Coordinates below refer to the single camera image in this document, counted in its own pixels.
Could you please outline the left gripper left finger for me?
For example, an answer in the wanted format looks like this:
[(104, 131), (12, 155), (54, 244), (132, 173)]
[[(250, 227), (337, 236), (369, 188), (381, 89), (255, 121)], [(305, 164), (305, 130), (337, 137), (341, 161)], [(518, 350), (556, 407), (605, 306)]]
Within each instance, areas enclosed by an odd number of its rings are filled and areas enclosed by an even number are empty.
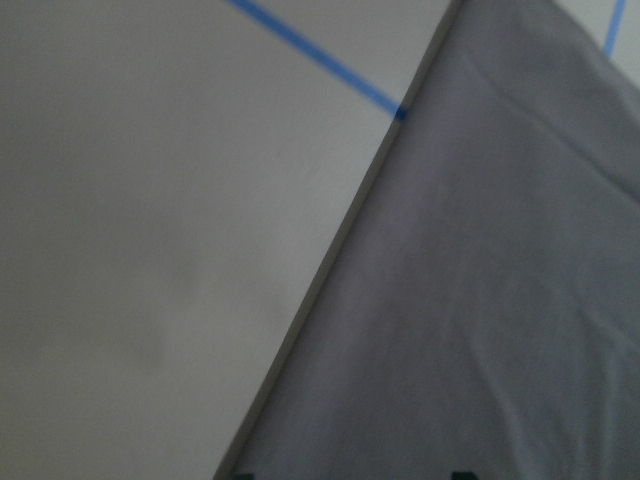
[(232, 480), (256, 480), (256, 476), (251, 472), (240, 472), (232, 475)]

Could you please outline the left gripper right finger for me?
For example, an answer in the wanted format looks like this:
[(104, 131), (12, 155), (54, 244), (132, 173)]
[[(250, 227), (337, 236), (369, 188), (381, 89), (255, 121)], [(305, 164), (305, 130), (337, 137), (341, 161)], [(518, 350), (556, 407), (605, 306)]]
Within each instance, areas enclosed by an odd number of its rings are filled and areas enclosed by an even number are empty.
[(477, 474), (468, 470), (453, 471), (450, 475), (451, 480), (479, 480)]

